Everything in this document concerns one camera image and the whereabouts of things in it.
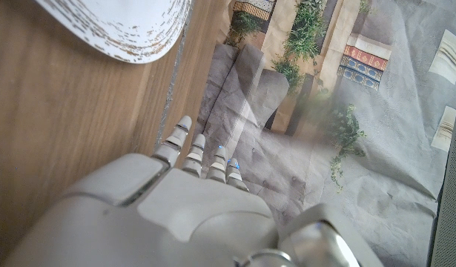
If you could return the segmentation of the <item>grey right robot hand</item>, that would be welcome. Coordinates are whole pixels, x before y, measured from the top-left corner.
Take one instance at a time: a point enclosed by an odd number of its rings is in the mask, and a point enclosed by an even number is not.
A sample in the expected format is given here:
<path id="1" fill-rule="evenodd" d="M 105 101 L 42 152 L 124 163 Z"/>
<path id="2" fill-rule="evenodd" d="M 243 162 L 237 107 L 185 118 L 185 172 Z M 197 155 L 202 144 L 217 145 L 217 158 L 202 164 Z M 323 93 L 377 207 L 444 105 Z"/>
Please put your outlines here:
<path id="1" fill-rule="evenodd" d="M 175 166 L 192 121 L 182 117 L 153 155 L 126 154 L 69 187 L 6 266 L 379 266 L 340 212 L 316 205 L 278 228 L 235 159 L 205 137 Z"/>

